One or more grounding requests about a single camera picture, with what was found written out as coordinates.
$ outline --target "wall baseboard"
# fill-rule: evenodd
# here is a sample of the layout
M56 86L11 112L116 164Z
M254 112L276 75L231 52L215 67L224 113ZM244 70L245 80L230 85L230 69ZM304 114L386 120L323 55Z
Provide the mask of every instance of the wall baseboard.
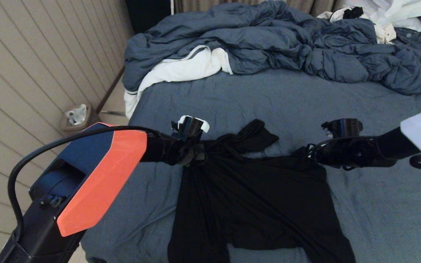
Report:
M95 110L95 112L97 114L100 113L100 111L102 110L102 108L105 106L105 103L107 102L108 98L110 97L111 93L113 92L113 90L115 89L115 87L117 86L122 74L124 72L124 66L122 67L122 69L120 70L120 72L118 73L117 77L113 80L113 83L111 84L110 88L108 89L107 93L105 94L105 96L102 98L102 100L100 100L100 104L98 104L97 109Z

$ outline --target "trash can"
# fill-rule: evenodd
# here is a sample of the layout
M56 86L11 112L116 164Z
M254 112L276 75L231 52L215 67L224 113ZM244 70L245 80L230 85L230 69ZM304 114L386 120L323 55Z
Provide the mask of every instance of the trash can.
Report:
M77 105L71 106L65 112L65 115L63 115L63 119L61 120L61 129L67 135L79 133L85 128L89 127L90 125L102 121L99 115L97 115L97 113L95 113L95 111L93 110L92 105L88 103L84 103L84 105L86 106L85 111L82 110L83 104L77 104ZM81 111L83 115L85 114L85 118L82 121L77 122L77 123L72 123L72 121L70 122L70 118L68 116L73 115L72 114L73 112L81 112Z

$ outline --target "wood paneled wall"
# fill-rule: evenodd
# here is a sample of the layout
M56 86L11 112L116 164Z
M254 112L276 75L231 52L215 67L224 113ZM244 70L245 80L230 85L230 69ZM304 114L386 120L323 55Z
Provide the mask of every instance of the wood paneled wall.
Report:
M13 166L64 136L60 119L69 106L99 105L132 35L124 0L0 0L0 250L15 227L7 197ZM30 185L61 150L22 170L23 210Z

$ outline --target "black clothing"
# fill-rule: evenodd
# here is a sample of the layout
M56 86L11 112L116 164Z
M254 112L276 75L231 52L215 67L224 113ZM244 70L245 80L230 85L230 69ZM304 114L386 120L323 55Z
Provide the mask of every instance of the black clothing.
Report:
M313 263L355 262L334 211L326 171L296 157L250 159L278 140L252 121L237 135L203 141L204 163L185 167L170 263L228 263L236 248L302 247Z
M354 19L361 17L363 15L363 8L361 7L354 7L352 10L347 9L344 11L343 19Z

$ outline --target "gray duvet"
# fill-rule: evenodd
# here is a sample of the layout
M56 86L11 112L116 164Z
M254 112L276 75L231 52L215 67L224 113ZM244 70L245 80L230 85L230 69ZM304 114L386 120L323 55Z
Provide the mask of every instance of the gray duvet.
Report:
M288 68L346 83L377 81L406 95L421 92L420 52L376 44L370 20L330 23L281 1L218 5L165 18L128 41L125 87L137 90L157 63L183 58L197 45L224 48L235 74Z
M421 33L397 32L395 48L421 57ZM138 76L127 71L124 78ZM203 139L214 139L236 133L258 118L280 140L254 157L289 155L307 143L326 140L321 130L324 121L358 118L364 123L362 135L380 135L421 112L421 92L407 96L390 88L378 82L326 80L301 70L218 73L202 80L151 86L130 124L168 133L170 121L193 115L210 124ZM421 170L407 160L392 168L326 170L342 231L357 262L421 263ZM89 262L166 263L181 171L178 166L140 163L104 218L86 232L82 246ZM301 248L228 247L232 263L309 262Z

